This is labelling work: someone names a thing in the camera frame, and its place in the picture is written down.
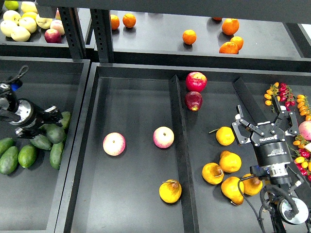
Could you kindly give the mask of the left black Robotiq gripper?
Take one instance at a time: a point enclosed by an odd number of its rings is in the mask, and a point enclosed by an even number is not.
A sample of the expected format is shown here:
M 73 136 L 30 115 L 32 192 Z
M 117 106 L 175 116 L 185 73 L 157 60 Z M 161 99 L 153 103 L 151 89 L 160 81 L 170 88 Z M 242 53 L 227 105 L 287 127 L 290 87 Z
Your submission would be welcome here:
M 14 114 L 15 134 L 19 138 L 33 139 L 38 135 L 45 136 L 46 132 L 40 129 L 44 124 L 62 126 L 63 116 L 55 105 L 43 110 L 27 99 L 19 99 Z

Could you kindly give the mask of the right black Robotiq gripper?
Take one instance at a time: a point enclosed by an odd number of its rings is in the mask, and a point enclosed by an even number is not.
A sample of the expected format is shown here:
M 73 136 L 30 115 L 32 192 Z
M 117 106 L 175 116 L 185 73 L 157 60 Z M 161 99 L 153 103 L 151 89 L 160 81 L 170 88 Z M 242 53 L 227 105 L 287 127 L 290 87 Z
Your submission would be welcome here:
M 257 126 L 245 120 L 242 107 L 236 106 L 231 128 L 240 145 L 252 143 L 258 164 L 250 167 L 250 171 L 286 171 L 292 161 L 285 136 L 299 134 L 296 114 L 281 105 L 277 97 L 272 98 L 272 104 L 277 114 L 274 122 Z

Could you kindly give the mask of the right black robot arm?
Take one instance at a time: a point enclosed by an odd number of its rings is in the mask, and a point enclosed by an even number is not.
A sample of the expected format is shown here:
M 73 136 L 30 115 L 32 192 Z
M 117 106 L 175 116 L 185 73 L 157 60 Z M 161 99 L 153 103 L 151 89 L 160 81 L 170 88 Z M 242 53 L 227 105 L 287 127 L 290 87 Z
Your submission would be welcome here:
M 296 194 L 304 179 L 297 172 L 297 181 L 292 182 L 288 173 L 293 162 L 286 142 L 287 136 L 299 134 L 296 115 L 279 104 L 278 98 L 272 99 L 277 116 L 273 122 L 266 121 L 254 125 L 243 117 L 242 108 L 237 105 L 237 114 L 231 128 L 240 145 L 253 146 L 257 165 L 250 167 L 250 175 L 242 178 L 247 181 L 258 178 L 265 182 L 259 191 L 261 210 L 270 214 L 273 230 L 284 233 L 284 223 L 298 225 L 310 222 L 310 210 Z

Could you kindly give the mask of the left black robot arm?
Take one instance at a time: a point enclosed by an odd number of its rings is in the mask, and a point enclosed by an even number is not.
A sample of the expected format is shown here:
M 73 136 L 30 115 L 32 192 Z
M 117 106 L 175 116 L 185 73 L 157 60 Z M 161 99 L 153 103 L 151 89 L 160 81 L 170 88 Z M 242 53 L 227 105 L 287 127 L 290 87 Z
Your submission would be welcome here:
M 43 134 L 45 124 L 62 126 L 61 112 L 56 106 L 44 110 L 27 99 L 18 99 L 15 91 L 22 86 L 20 78 L 29 70 L 24 65 L 16 76 L 0 83 L 0 120 L 16 127 L 15 134 L 20 138 L 32 139 Z

